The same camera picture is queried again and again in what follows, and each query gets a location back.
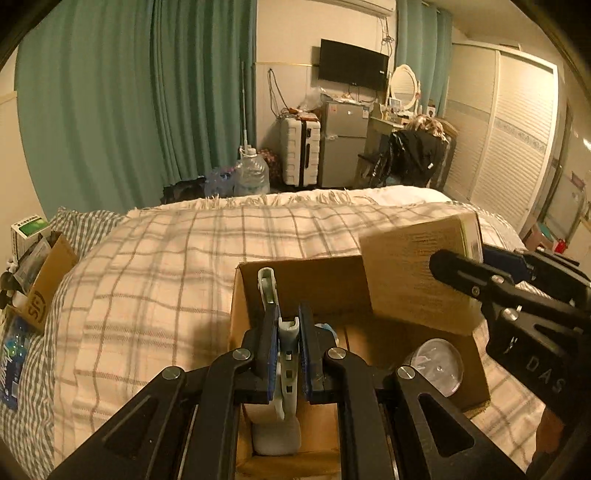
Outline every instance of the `clear plastic container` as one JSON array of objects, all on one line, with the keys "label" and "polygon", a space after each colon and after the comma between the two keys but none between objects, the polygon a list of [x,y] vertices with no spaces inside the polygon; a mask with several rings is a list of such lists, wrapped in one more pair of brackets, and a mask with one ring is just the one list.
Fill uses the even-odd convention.
[{"label": "clear plastic container", "polygon": [[252,147],[248,147],[246,151],[243,148],[240,149],[240,160],[236,164],[235,176],[234,195],[237,197],[267,194],[271,190],[269,166]]},{"label": "clear plastic container", "polygon": [[450,397],[458,389],[464,376],[460,352],[442,338],[426,341],[407,357],[405,363],[429,380],[444,397]]},{"label": "clear plastic container", "polygon": [[206,177],[203,188],[206,198],[228,198],[234,193],[234,169],[214,168]]}]

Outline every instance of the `oval mirror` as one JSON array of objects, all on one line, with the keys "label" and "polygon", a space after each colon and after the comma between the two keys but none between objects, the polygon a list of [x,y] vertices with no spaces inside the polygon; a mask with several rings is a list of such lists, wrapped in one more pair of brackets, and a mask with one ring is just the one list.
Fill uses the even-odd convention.
[{"label": "oval mirror", "polygon": [[418,92],[417,78],[408,65],[400,65],[394,70],[389,82],[389,95],[400,100],[401,110],[410,110]]}]

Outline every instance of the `green curtain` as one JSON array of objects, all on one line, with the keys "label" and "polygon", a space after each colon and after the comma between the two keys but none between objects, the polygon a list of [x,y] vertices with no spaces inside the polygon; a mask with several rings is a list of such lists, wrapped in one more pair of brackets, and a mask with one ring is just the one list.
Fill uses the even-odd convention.
[{"label": "green curtain", "polygon": [[452,56],[452,15],[421,0],[398,0],[397,11],[396,66],[409,65],[421,82],[423,111],[432,100],[441,115]]},{"label": "green curtain", "polygon": [[254,143],[256,0],[62,0],[23,39],[22,143],[48,216],[124,212]]}]

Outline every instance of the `plastic water bottle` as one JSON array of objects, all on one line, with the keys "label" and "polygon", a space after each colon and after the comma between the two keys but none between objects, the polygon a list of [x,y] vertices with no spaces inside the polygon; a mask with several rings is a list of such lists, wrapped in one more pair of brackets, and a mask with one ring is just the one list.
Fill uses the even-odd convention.
[{"label": "plastic water bottle", "polygon": [[267,194],[269,185],[269,166],[256,149],[248,146],[246,151],[240,148],[240,160],[236,164],[236,183],[234,194],[237,197],[246,195]]}]

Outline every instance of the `plaid blanket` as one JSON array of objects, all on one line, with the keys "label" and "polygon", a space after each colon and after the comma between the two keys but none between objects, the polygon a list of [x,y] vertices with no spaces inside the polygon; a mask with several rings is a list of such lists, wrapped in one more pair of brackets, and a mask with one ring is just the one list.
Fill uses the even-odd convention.
[{"label": "plaid blanket", "polygon": [[[60,463],[167,365],[210,364],[228,340],[240,262],[359,253],[369,228],[422,222],[466,206],[290,203],[131,213],[70,273],[59,312],[54,463]],[[486,243],[522,248],[501,218],[477,210]],[[475,423],[519,466],[543,405],[483,351],[491,407]]]}]

